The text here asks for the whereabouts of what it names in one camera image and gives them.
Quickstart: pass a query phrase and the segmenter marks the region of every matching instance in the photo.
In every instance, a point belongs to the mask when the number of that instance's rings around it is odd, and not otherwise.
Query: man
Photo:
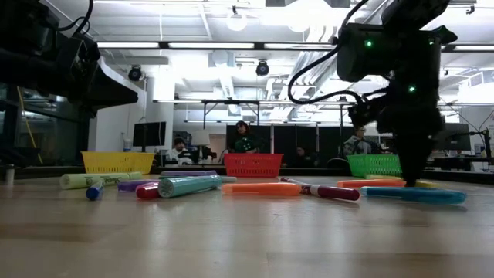
[[[192,164],[191,153],[185,148],[185,141],[182,138],[175,138],[174,148],[170,151],[170,159],[182,163]]]
[[[355,127],[355,135],[352,135],[343,146],[343,155],[372,154],[371,144],[364,140],[365,127]]]

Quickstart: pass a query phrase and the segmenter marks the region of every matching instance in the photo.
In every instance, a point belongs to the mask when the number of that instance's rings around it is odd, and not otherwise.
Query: green basket
[[[366,175],[401,176],[400,160],[393,154],[355,154],[349,155],[348,162],[352,175],[365,178]]]

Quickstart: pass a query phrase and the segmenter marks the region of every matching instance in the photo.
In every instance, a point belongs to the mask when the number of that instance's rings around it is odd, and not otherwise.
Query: orange marker
[[[406,181],[397,179],[375,179],[375,180],[356,180],[356,181],[339,181],[337,187],[341,188],[361,188],[364,186],[391,186],[404,187]]]
[[[301,190],[300,185],[288,182],[227,184],[222,186],[223,193],[227,195],[297,196],[300,195]]]

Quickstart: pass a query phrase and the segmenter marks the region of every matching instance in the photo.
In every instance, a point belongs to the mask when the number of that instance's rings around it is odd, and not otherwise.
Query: ceiling beam
[[[168,65],[170,60],[167,57],[156,56],[135,56],[135,57],[118,57],[107,59],[109,64],[124,65]]]

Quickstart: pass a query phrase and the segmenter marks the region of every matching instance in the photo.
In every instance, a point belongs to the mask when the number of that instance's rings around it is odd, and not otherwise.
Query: red marker
[[[302,194],[314,195],[321,198],[339,198],[343,200],[356,201],[360,197],[357,189],[336,188],[323,185],[310,185],[291,178],[281,178],[281,181],[291,182],[302,186]]]
[[[145,185],[139,185],[136,187],[136,195],[141,199],[154,199],[160,198],[160,192],[157,190],[159,182],[150,182]]]

